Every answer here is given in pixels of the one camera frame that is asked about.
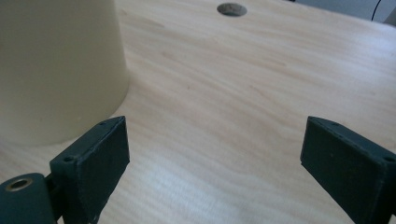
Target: wooden table surface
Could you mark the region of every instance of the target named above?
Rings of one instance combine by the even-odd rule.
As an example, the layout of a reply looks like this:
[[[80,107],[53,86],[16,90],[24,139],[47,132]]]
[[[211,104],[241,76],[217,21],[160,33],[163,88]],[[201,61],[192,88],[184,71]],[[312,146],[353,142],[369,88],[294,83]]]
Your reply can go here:
[[[309,115],[396,151],[396,29],[281,0],[117,0],[132,163],[99,223],[352,223],[301,166]],[[72,141],[0,143],[0,181]]]

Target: white cylinder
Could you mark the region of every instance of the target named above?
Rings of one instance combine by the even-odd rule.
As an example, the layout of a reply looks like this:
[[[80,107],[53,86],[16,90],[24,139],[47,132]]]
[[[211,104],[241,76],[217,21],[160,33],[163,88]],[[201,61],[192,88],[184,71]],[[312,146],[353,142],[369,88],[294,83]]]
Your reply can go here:
[[[24,145],[77,137],[128,90],[112,0],[0,1],[0,138]]]

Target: round hole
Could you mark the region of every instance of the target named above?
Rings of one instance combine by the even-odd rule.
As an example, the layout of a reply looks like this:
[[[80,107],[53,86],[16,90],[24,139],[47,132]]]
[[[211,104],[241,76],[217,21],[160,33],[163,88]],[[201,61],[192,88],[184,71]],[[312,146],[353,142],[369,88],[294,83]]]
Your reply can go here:
[[[70,161],[73,161],[74,159],[75,159],[74,156],[68,156],[68,157],[64,158],[64,161],[65,162],[70,162]]]
[[[390,162],[395,162],[396,160],[393,159],[392,157],[384,157],[385,161],[390,161]]]
[[[17,179],[6,186],[7,191],[18,191],[24,189],[33,183],[32,178]]]
[[[236,3],[224,3],[218,6],[218,12],[224,16],[240,17],[248,13],[248,10]]]

